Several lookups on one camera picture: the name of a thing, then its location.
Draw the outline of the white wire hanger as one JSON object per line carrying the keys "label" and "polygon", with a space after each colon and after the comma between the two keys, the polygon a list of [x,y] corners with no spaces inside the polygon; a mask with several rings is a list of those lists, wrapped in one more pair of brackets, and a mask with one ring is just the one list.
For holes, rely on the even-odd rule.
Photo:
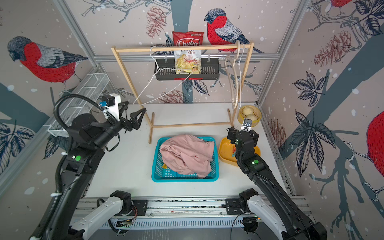
{"label": "white wire hanger", "polygon": [[241,43],[239,50],[238,50],[239,56],[237,57],[237,64],[238,64],[238,69],[239,69],[239,75],[238,75],[239,101],[241,101],[241,80],[242,80],[242,73],[243,73],[241,70],[241,61],[242,61],[242,57],[244,55],[244,52],[245,52],[245,44]]}

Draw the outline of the pink-grey t-shirt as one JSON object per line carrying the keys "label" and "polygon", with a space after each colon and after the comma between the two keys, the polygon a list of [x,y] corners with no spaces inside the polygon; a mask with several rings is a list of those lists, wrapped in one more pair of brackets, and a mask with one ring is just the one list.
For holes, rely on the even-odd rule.
{"label": "pink-grey t-shirt", "polygon": [[160,146],[163,163],[180,175],[197,174],[205,178],[212,171],[215,142],[193,135],[178,135]]}

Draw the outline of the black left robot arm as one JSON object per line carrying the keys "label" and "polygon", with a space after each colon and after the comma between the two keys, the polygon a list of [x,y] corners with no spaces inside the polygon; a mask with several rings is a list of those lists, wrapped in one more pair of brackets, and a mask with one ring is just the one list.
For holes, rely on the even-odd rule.
{"label": "black left robot arm", "polygon": [[[68,126],[60,115],[60,106],[68,99],[80,99],[102,111],[106,122],[100,123],[89,113],[77,116]],[[89,182],[109,151],[107,144],[118,137],[121,130],[132,131],[141,127],[146,109],[141,108],[129,117],[122,114],[128,102],[118,102],[116,95],[103,96],[103,103],[70,94],[60,98],[54,107],[59,125],[69,134],[68,151],[61,158],[55,173],[56,190],[40,223],[30,236],[31,240],[87,240],[105,222],[114,216],[139,215],[130,193],[114,191],[106,201],[97,201],[97,207],[85,218],[72,224],[71,220]]]}

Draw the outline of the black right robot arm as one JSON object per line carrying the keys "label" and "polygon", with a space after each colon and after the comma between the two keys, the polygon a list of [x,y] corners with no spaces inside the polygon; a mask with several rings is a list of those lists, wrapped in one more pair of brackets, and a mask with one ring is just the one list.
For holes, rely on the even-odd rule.
{"label": "black right robot arm", "polygon": [[256,190],[248,189],[239,194],[241,210],[261,218],[280,240],[327,239],[326,228],[304,214],[277,182],[268,164],[255,153],[259,135],[253,130],[240,131],[234,127],[227,131],[228,140],[236,148],[239,168],[270,202],[265,204]]}

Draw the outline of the wooden ring hanger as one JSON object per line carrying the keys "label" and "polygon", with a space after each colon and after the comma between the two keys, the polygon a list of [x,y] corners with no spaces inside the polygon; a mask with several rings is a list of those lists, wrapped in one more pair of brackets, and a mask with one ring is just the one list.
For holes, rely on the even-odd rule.
{"label": "wooden ring hanger", "polygon": [[225,71],[227,74],[227,77],[229,79],[229,82],[231,85],[231,101],[232,101],[232,108],[233,110],[236,110],[239,105],[240,101],[240,85],[239,85],[239,76],[238,76],[238,70],[240,70],[240,64],[237,64],[237,60],[239,60],[240,56],[240,41],[236,40],[237,45],[237,54],[234,58],[230,57],[229,55],[225,58]]}

